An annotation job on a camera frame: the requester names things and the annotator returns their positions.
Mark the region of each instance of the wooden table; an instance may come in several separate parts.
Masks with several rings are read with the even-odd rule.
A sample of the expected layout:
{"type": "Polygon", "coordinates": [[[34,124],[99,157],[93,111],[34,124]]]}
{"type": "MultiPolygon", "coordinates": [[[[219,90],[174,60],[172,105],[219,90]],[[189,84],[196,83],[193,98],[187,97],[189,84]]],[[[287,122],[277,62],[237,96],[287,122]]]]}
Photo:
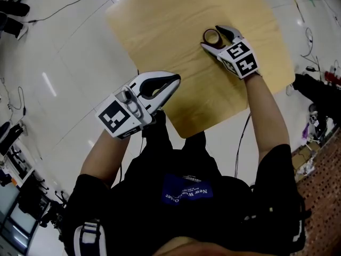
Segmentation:
{"type": "Polygon", "coordinates": [[[264,0],[122,0],[107,10],[107,19],[140,73],[181,75],[164,109],[183,138],[248,107],[243,81],[201,48],[206,29],[239,29],[254,48],[272,93],[294,80],[280,29],[264,0]]]}

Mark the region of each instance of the white tiled floor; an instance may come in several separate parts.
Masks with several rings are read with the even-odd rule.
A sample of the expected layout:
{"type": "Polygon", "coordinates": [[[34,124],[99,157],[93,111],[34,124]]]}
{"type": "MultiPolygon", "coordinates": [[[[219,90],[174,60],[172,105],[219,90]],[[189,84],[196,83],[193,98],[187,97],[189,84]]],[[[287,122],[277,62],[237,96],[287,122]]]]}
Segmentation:
{"type": "MultiPolygon", "coordinates": [[[[46,17],[73,1],[25,0],[31,6],[26,19],[46,17]]],[[[40,153],[49,175],[68,193],[72,192],[82,163],[102,130],[94,118],[95,110],[111,92],[136,75],[136,67],[104,18],[105,10],[118,1],[83,0],[46,21],[30,25],[28,34],[20,41],[5,33],[0,40],[0,76],[5,78],[12,102],[19,104],[19,85],[25,93],[27,115],[23,121],[30,139],[23,141],[28,149],[40,153]]],[[[323,70],[341,59],[341,27],[324,0],[297,0],[305,23],[293,0],[266,1],[278,19],[296,71],[310,65],[300,56],[308,51],[306,27],[313,31],[313,53],[319,57],[323,70]]],[[[341,0],[327,1],[341,18],[341,0]]],[[[0,123],[3,123],[10,113],[2,85],[0,94],[3,97],[0,123]]],[[[297,92],[288,97],[285,91],[275,99],[294,150],[301,143],[310,101],[297,92]]],[[[207,149],[224,175],[234,174],[238,142],[248,113],[245,110],[206,131],[207,149]]],[[[20,117],[16,112],[13,122],[20,117]]],[[[169,121],[167,126],[174,148],[181,148],[184,140],[169,121]]],[[[139,155],[140,147],[141,134],[136,134],[124,158],[124,171],[132,158],[139,155]]],[[[256,171],[257,148],[249,124],[241,144],[238,176],[250,184],[256,171]]]]}

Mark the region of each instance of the forearm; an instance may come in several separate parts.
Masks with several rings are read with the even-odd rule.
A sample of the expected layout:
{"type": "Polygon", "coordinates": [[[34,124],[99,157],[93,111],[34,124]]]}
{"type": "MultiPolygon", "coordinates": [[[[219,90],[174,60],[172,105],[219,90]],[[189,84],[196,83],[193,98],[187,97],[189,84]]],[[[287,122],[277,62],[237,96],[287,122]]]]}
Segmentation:
{"type": "Polygon", "coordinates": [[[274,147],[289,144],[289,134],[282,114],[262,77],[245,78],[252,122],[259,151],[259,161],[274,147]]]}
{"type": "Polygon", "coordinates": [[[80,174],[89,174],[101,179],[111,187],[121,166],[130,137],[119,140],[113,138],[106,130],[85,159],[80,174]]]}

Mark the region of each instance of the black shirt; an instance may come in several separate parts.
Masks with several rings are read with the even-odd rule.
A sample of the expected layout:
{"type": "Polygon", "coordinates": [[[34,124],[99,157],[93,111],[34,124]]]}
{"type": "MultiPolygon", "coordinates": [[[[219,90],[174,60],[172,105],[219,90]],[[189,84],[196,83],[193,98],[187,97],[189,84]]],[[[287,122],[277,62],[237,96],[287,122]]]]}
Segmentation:
{"type": "Polygon", "coordinates": [[[212,157],[196,156],[142,153],[110,190],[80,175],[63,220],[66,252],[74,254],[75,229],[95,218],[108,255],[152,255],[177,236],[234,251],[289,252],[300,212],[290,147],[277,146],[263,158],[253,191],[221,176],[212,157]]]}

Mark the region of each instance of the equipment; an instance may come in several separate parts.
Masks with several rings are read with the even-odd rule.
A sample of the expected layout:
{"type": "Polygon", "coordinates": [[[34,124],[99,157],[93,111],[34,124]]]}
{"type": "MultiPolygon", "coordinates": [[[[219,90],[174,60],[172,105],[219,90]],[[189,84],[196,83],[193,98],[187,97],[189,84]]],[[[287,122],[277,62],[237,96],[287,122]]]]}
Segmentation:
{"type": "Polygon", "coordinates": [[[107,98],[96,117],[112,137],[124,139],[155,123],[156,110],[179,87],[179,74],[153,71],[139,74],[119,93],[107,98]]]}
{"type": "Polygon", "coordinates": [[[256,72],[258,70],[258,61],[254,50],[243,38],[240,31],[228,26],[215,26],[216,29],[232,43],[229,46],[223,45],[221,47],[206,38],[207,33],[204,33],[204,42],[201,43],[203,49],[217,57],[218,61],[222,62],[225,68],[237,75],[240,79],[256,72]]]}

